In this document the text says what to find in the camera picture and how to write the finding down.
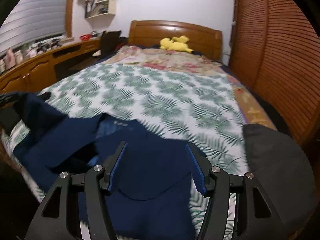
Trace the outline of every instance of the blue gripper pad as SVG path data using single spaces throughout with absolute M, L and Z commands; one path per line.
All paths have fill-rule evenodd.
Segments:
M 110 182 L 109 182 L 109 187 L 108 191 L 112 192 L 117 188 L 118 185 L 118 179 L 119 179 L 119 174 L 121 173 L 121 167 L 123 166 L 122 164 L 124 163 L 124 158 L 128 154 L 128 144 L 125 143 L 124 147 L 122 148 L 122 151 L 116 161 L 115 166 L 112 169 L 112 172 L 110 174 Z
M 197 191 L 200 192 L 202 196 L 204 196 L 207 193 L 204 183 L 204 175 L 189 145 L 186 146 L 186 151 L 193 181 L 196 185 Z

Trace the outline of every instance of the red bowl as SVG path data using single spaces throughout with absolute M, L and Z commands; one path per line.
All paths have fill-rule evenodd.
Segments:
M 86 35 L 82 35 L 79 38 L 81 39 L 81 41 L 88 41 L 89 39 L 91 39 L 92 35 L 91 34 L 86 34 Z

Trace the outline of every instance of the louvered door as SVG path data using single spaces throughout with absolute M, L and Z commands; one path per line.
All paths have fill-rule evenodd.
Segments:
M 230 64 L 282 115 L 299 144 L 314 135 L 320 124 L 320 38 L 293 0 L 239 1 Z
M 236 40 L 230 67 L 252 88 L 261 65 L 267 30 L 267 0 L 239 0 Z

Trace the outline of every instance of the blue garment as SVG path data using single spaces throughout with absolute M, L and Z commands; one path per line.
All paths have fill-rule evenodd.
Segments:
M 187 141 L 161 138 L 136 120 L 107 114 L 69 118 L 32 94 L 23 95 L 14 108 L 31 131 L 13 154 L 45 192 L 61 171 L 86 172 L 126 141 L 129 152 L 118 189 L 106 197 L 116 233 L 141 240 L 195 239 Z M 80 194 L 79 215 L 86 221 L 84 207 Z

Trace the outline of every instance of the window blind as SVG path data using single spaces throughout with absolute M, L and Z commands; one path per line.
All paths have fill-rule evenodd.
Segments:
M 21 0 L 0 28 L 0 55 L 6 49 L 65 32 L 67 0 Z

